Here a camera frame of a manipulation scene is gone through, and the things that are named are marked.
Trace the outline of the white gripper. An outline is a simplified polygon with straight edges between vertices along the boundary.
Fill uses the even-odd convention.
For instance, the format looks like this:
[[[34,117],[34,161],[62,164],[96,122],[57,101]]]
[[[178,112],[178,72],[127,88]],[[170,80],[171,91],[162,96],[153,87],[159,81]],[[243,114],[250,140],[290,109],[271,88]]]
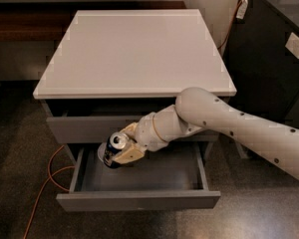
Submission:
[[[129,138],[137,143],[129,143],[114,157],[114,162],[127,164],[145,156],[146,150],[158,151],[171,142],[170,120],[162,113],[150,113],[138,123],[132,122],[122,129]]]

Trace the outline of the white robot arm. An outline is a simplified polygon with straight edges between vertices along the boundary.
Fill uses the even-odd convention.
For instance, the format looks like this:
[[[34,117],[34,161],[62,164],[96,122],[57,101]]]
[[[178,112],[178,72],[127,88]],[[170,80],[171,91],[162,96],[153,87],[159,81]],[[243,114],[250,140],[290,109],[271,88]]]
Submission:
[[[183,90],[173,105],[124,128],[114,162],[133,162],[204,130],[231,137],[299,180],[299,129],[236,110],[201,88]]]

